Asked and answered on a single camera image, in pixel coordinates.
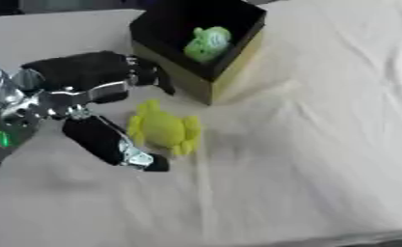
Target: white tablecloth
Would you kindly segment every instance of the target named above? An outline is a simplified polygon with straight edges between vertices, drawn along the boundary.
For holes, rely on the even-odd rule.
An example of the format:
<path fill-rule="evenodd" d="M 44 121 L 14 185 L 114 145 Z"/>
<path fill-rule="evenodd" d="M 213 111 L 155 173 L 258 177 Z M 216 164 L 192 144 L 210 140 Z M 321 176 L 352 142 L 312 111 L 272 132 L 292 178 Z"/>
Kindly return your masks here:
<path fill-rule="evenodd" d="M 121 125 L 149 98 L 198 115 L 196 155 L 168 174 L 115 168 L 50 121 L 0 170 L 0 246 L 318 247 L 402 236 L 402 0 L 264 8 L 261 50 L 217 105 L 144 88 L 94 107 Z M 138 14 L 0 17 L 0 67 L 128 52 Z"/>

